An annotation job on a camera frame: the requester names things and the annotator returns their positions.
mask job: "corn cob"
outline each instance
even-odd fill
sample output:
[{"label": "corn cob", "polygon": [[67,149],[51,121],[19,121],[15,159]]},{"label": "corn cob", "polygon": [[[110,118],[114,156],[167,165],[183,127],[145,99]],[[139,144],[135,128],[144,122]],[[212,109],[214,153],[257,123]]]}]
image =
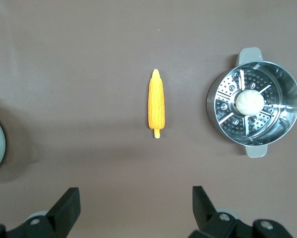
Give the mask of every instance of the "corn cob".
[{"label": "corn cob", "polygon": [[165,126],[165,102],[163,82],[157,69],[149,82],[148,124],[154,130],[155,138],[160,138],[160,129]]}]

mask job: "toy corn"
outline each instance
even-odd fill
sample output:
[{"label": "toy corn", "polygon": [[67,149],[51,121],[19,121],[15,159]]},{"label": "toy corn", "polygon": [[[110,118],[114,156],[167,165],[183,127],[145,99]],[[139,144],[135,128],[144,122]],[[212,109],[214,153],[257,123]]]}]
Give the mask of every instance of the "toy corn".
[{"label": "toy corn", "polygon": [[163,82],[157,69],[149,82],[148,124],[154,130],[155,138],[160,138],[160,129],[165,126],[165,102]]}]

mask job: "colander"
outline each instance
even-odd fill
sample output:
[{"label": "colander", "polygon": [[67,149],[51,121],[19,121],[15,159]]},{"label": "colander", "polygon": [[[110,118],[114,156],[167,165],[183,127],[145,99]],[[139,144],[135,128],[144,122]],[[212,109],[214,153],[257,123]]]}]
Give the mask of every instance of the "colander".
[{"label": "colander", "polygon": [[[263,96],[259,111],[245,113],[237,105],[238,97],[240,101],[248,93]],[[254,108],[248,104],[247,109]],[[297,83],[287,70],[264,61],[259,48],[245,48],[236,67],[223,72],[211,85],[207,113],[213,126],[243,145],[249,157],[262,157],[268,144],[283,137],[296,121]]]}]

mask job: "white ball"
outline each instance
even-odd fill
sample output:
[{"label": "white ball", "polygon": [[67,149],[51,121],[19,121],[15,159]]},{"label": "white ball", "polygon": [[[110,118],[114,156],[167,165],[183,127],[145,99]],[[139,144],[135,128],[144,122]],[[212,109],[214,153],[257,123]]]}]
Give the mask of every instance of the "white ball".
[{"label": "white ball", "polygon": [[256,90],[245,90],[236,100],[237,109],[245,116],[258,114],[264,108],[264,98]]}]

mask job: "metal pot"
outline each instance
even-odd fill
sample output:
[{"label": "metal pot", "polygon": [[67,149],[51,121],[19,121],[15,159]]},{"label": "metal pot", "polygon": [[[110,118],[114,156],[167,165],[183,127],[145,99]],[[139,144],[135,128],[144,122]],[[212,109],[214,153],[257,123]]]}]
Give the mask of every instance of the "metal pot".
[{"label": "metal pot", "polygon": [[[262,109],[254,114],[244,113],[236,104],[240,95],[249,92],[264,100]],[[223,72],[211,85],[207,113],[213,126],[243,145],[249,157],[262,157],[268,144],[283,137],[297,119],[297,83],[287,70],[264,61],[259,48],[245,48],[236,67]]]}]

